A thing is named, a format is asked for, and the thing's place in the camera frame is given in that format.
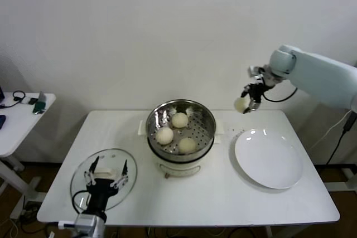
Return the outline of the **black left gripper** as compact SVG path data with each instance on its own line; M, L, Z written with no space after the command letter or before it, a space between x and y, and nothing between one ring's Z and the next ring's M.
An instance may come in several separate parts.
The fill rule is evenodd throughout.
M124 163L120 177L112 179L95 179L94 172L99 161L99 156L90 165L89 170L84 172L86 190L90 194L90 200L85 210L89 215L105 215L105 210L110 197L118 193L118 188L123 188L128 182L127 160Z

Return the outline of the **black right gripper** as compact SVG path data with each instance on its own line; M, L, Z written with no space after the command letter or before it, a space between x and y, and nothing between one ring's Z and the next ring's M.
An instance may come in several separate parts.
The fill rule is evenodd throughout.
M265 85L261 83L248 84L244 87L240 97L244 98L249 94L250 98L246 99L243 114L248 114L259 109L264 92Z

